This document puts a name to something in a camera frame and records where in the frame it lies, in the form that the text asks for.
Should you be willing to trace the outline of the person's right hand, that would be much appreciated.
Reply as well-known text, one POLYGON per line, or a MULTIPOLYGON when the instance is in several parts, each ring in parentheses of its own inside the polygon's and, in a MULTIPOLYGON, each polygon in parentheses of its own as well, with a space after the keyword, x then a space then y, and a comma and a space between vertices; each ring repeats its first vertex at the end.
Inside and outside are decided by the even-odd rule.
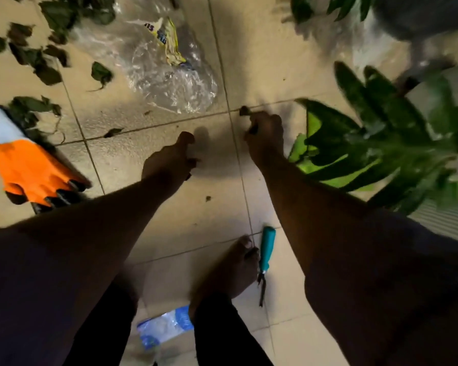
POLYGON ((259 131, 257 135, 245 135, 244 140, 251 159, 260 170, 283 156, 283 135, 264 135, 259 131))

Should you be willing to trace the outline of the person's left hand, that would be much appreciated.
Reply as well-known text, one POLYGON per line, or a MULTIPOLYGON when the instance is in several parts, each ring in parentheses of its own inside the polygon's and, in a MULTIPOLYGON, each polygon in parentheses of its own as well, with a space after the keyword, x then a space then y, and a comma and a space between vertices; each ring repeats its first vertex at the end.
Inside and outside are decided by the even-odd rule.
POLYGON ((162 147, 145 160, 141 179, 153 182, 155 191, 165 198, 178 191, 184 181, 176 171, 176 142, 162 147))

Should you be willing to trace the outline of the person's right forearm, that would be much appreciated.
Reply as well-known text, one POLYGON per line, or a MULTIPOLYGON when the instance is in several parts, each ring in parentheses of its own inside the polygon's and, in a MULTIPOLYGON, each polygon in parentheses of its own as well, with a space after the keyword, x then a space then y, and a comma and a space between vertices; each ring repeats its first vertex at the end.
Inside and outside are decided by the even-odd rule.
POLYGON ((281 154, 255 159, 350 366, 458 366, 458 241, 315 182, 281 154))

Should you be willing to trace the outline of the person's left forearm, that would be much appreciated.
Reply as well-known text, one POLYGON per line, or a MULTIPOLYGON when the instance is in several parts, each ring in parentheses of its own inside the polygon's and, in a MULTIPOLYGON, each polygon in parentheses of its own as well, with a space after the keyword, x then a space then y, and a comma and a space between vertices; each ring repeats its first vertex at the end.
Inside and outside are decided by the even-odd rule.
POLYGON ((0 228, 0 366, 60 366, 135 242, 180 186, 167 170, 0 228))

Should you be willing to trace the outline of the clear plastic bag yellow label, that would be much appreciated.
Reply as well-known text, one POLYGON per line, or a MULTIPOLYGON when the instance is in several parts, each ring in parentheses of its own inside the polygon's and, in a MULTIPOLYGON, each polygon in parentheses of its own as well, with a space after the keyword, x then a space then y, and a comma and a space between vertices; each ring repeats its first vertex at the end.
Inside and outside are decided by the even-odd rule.
POLYGON ((205 112, 218 94, 216 79, 175 0, 114 0, 115 18, 83 17, 73 41, 149 104, 177 113, 205 112))

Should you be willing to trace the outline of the dark green potted plant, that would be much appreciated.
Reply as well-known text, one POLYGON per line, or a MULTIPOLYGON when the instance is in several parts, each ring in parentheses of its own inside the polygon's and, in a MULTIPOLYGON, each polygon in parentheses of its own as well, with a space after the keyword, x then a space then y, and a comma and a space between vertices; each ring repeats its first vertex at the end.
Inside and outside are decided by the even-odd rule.
MULTIPOLYGON (((326 15, 332 14, 338 10, 338 15, 335 19, 336 22, 343 20, 348 16, 356 3, 359 4, 359 20, 363 22, 377 0, 330 0, 326 15)), ((290 7, 293 20, 297 25, 310 20, 315 12, 311 7, 310 0, 290 0, 290 7)))

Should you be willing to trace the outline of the large green leafy plant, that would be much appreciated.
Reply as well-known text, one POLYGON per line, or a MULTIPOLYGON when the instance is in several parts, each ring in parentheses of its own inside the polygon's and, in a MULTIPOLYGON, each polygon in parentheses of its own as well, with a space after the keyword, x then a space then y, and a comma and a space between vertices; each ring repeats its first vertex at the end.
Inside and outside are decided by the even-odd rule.
POLYGON ((337 188, 350 193, 383 183, 368 199, 410 215, 426 201, 438 207, 458 203, 458 105, 448 80, 432 73, 425 82, 432 101, 422 114, 378 69, 364 68, 364 81, 343 62, 334 65, 336 83, 357 119, 320 101, 297 98, 296 103, 321 122, 320 129, 304 144, 316 147, 311 161, 327 166, 305 174, 321 182, 381 162, 348 185, 337 188))

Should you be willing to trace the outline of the person's bare foot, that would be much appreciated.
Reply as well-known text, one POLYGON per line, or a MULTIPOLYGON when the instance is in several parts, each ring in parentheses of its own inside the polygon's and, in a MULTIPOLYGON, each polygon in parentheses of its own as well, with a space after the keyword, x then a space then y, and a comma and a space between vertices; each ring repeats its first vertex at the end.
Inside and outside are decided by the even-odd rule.
POLYGON ((189 304, 189 317, 192 323, 195 322, 197 308, 210 295, 222 294, 232 300, 255 282, 259 259, 259 248, 250 236, 244 235, 232 244, 195 287, 189 304))

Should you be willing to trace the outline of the orange and white work glove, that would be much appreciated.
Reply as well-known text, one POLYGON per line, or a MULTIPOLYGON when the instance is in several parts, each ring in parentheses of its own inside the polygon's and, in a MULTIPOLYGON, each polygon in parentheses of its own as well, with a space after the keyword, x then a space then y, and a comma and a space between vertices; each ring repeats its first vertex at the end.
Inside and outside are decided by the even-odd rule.
POLYGON ((80 203, 91 187, 82 174, 28 138, 0 106, 0 177, 15 205, 30 203, 35 214, 80 203))

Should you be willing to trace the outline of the scattered dark green leaves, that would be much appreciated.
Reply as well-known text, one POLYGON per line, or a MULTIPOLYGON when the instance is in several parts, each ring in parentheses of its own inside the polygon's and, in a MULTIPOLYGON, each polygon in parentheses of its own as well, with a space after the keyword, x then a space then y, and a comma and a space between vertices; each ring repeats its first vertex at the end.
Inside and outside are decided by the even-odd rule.
POLYGON ((79 47, 81 27, 105 32, 119 0, 0 0, 0 104, 48 147, 85 142, 85 117, 119 78, 106 58, 79 47))

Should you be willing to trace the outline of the blue and white plastic packet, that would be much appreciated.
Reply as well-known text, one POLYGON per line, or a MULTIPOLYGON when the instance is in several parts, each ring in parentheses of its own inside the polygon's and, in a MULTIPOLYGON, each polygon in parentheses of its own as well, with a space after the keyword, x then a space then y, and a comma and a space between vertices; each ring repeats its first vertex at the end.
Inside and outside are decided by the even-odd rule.
POLYGON ((179 307, 158 317, 143 320, 136 326, 143 348, 157 348, 186 332, 194 330, 189 306, 179 307))

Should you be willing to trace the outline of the person's black trouser leg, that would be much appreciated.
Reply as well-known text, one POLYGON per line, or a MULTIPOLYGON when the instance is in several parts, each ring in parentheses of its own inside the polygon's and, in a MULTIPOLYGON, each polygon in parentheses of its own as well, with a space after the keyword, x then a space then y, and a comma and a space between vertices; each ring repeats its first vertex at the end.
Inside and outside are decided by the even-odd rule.
POLYGON ((119 366, 138 304, 128 277, 117 275, 76 333, 62 366, 119 366))
POLYGON ((191 322, 198 366, 274 366, 227 295, 205 297, 191 322))

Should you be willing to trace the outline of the grey plant pot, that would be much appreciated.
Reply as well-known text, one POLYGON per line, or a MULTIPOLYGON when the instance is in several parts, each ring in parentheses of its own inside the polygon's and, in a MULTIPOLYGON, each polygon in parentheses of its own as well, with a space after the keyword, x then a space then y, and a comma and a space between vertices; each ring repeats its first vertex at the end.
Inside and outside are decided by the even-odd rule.
POLYGON ((458 0, 375 0, 380 27, 399 41, 458 30, 458 0))

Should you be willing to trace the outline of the white ribbed plant pot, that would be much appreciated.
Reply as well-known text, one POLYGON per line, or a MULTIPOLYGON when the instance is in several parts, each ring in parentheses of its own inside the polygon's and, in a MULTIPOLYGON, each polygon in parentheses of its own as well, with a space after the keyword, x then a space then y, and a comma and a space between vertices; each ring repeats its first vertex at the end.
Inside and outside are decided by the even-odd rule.
MULTIPOLYGON (((454 103, 458 105, 458 65, 442 71, 448 80, 454 103)), ((427 114, 432 101, 429 99, 426 83, 421 83, 406 94, 409 101, 422 114, 427 114)), ((453 164, 458 171, 458 160, 453 164)), ((458 204, 440 208, 432 201, 425 201, 410 218, 419 222, 431 231, 458 240, 458 204)))

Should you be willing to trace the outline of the teal handled garden tool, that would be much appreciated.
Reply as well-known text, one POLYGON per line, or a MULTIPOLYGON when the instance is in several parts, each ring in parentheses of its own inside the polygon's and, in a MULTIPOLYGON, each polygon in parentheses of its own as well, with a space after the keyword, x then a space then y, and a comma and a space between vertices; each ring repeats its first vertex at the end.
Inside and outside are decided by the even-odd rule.
POLYGON ((271 226, 264 226, 262 230, 261 244, 260 244, 260 259, 258 264, 257 284, 260 288, 259 306, 262 308, 267 288, 266 274, 269 270, 269 261, 271 259, 274 244, 275 244, 276 230, 271 226))

